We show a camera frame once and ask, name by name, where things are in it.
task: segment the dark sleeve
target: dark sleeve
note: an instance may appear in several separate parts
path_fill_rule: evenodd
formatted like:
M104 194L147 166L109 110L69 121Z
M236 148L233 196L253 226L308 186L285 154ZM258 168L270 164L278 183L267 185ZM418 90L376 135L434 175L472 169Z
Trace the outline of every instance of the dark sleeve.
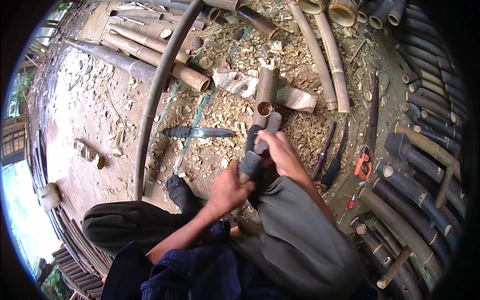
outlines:
M140 300L140 285L148 280L153 264L133 241L115 257L102 291L102 300Z

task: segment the black sock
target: black sock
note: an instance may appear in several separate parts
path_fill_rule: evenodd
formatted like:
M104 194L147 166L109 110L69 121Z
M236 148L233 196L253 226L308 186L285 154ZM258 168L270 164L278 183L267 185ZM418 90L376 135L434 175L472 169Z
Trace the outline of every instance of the black sock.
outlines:
M185 180L178 175L174 174L167 179L167 192L173 203L180 208L182 214L193 214L195 216L200 210L198 197L193 194Z

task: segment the machete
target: machete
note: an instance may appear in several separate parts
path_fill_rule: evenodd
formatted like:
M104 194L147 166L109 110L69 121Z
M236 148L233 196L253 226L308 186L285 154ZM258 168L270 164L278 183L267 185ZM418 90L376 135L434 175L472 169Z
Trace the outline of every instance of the machete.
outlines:
M175 136L178 138L191 137L235 137L235 131L223 128L192 128L179 126L166 128L162 131L165 136Z

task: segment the hand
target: hand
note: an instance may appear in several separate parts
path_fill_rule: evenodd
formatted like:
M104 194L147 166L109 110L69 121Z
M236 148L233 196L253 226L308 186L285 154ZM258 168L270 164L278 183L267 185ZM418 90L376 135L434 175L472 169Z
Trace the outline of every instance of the hand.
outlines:
M270 152L272 160L275 162L276 171L280 176L287 176L295 182L305 177L309 178L303 164L288 142L285 133L277 132L273 134L265 130L260 130L255 139L255 146L257 146L260 141L265 141L268 144L268 151Z
M255 184L251 181L240 184L237 165L238 161L232 160L212 184L205 208L217 218L237 208L255 189Z

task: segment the gray pants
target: gray pants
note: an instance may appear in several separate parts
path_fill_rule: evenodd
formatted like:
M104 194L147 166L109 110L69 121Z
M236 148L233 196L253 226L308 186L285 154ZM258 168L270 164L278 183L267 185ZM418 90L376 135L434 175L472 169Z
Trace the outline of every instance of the gray pants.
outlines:
M355 291L363 271L354 245L304 190L279 177L261 194L257 208L264 232L231 236L239 255L299 296L346 299ZM139 201L99 204L85 214L82 230L111 255L132 240L147 252L190 218Z

